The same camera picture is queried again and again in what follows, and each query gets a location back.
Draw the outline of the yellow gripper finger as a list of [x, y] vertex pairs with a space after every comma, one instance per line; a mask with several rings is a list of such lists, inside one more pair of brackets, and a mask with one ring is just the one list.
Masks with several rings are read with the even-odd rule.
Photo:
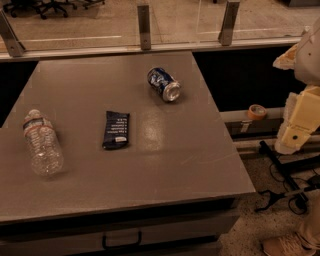
[[273, 66], [281, 70], [294, 69], [297, 48], [297, 44], [293, 45], [285, 53], [275, 59]]
[[274, 147], [280, 154], [291, 155], [320, 127], [320, 87], [308, 85], [299, 94], [290, 93], [283, 119]]

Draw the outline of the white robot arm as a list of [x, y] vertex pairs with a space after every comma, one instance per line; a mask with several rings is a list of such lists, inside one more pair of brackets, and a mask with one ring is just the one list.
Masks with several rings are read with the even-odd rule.
[[289, 94], [274, 145], [278, 153], [290, 155], [320, 127], [320, 19], [307, 27], [300, 42], [277, 57], [273, 66], [292, 69], [295, 78], [306, 85], [299, 94]]

